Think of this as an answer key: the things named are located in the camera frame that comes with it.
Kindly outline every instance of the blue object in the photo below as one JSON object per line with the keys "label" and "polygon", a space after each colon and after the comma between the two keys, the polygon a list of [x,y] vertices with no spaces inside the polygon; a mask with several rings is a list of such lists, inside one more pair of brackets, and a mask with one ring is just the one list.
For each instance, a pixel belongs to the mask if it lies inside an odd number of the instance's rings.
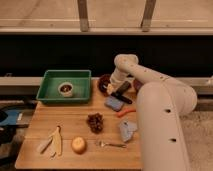
{"label": "blue object", "polygon": [[110,107],[112,110],[118,112],[121,110],[121,108],[123,107],[124,105],[124,102],[116,99],[115,97],[113,96],[109,96],[107,97],[106,101],[105,101],[105,105],[107,107]]}
{"label": "blue object", "polygon": [[6,110],[5,113],[8,114],[8,117],[0,122],[0,126],[16,125],[20,110],[11,109]]}

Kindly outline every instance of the black wall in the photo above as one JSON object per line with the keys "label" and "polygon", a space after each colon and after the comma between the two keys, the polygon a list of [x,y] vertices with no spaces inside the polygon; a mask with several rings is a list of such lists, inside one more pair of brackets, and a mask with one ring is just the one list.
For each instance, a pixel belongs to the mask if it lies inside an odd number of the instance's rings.
{"label": "black wall", "polygon": [[47,69],[111,73],[114,57],[134,53],[140,64],[172,76],[213,75],[213,36],[1,35],[0,76],[43,76]]}

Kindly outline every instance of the blue sponge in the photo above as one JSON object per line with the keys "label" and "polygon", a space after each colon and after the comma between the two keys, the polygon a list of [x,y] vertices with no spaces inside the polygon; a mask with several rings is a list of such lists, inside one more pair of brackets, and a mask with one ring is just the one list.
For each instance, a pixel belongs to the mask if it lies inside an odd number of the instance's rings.
{"label": "blue sponge", "polygon": [[109,96],[107,97],[106,101],[105,101],[105,105],[107,107],[110,107],[112,110],[118,112],[121,110],[121,108],[123,107],[124,105],[124,102],[116,99],[115,97],[113,96]]}

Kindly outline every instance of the utensil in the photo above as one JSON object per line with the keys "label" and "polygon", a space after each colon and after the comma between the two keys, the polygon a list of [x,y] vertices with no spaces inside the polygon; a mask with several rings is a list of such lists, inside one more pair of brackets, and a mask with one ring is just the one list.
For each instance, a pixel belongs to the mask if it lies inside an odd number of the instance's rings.
{"label": "utensil", "polygon": [[95,144],[98,145],[98,146],[100,146],[100,147],[113,146],[113,147],[126,148],[126,144],[108,143],[108,142],[104,142],[104,141],[100,141],[100,140],[96,141]]}

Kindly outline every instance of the kitchen tool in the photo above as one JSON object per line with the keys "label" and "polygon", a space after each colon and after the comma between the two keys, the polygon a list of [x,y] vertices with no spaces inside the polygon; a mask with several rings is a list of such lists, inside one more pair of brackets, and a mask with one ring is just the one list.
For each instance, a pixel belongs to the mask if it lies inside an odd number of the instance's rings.
{"label": "kitchen tool", "polygon": [[126,148],[126,144],[108,143],[108,142],[104,142],[104,141],[101,141],[101,140],[96,141],[95,144],[97,146],[100,146],[100,147],[113,146],[113,147]]}
{"label": "kitchen tool", "polygon": [[[72,83],[72,97],[64,97],[58,87],[64,83]],[[44,104],[87,103],[91,95],[90,70],[48,70],[37,94],[37,100]]]}

